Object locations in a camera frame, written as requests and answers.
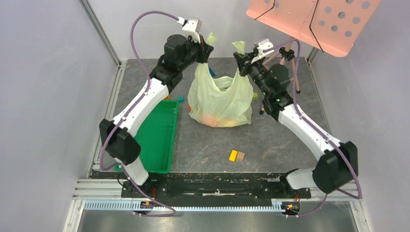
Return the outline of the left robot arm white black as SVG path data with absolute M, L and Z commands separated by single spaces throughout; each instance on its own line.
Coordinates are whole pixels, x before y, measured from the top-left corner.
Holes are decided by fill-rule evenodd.
M 141 146 L 135 136 L 151 111 L 179 84 L 183 71 L 193 63 L 206 63 L 213 46 L 200 37 L 175 34 L 168 37 L 164 54 L 158 59 L 143 89 L 113 119 L 103 119 L 99 124 L 102 152 L 114 158 L 133 183 L 133 190 L 140 197 L 148 196 L 152 184 L 147 181 L 149 174 L 140 159 Z

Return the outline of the orange fake fruit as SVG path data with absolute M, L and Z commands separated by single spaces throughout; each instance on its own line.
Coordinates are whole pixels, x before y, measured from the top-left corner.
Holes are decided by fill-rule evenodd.
M 210 116 L 210 115 L 201 115 L 200 121 L 202 124 L 210 126 L 210 127 L 216 127 L 218 123 L 218 119 L 215 116 Z

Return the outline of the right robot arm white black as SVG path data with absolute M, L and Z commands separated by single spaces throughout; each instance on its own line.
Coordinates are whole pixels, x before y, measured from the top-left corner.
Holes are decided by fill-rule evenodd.
M 313 153 L 318 161 L 309 169 L 294 169 L 281 178 L 279 191 L 292 197 L 303 188 L 318 188 L 331 193 L 350 181 L 358 181 L 357 147 L 341 142 L 312 121 L 287 91 L 289 70 L 280 64 L 267 69 L 264 58 L 254 61 L 254 53 L 234 52 L 240 76 L 250 77 L 264 98 L 264 111 L 275 121 L 291 130 Z

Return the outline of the pale green plastic bag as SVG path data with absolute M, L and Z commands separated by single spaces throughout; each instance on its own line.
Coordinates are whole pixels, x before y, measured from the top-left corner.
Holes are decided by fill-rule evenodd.
M 201 115 L 215 116 L 216 128 L 223 119 L 237 118 L 251 124 L 253 87 L 247 76 L 237 69 L 233 77 L 211 77 L 208 63 L 199 63 L 188 92 L 189 116 L 201 123 Z

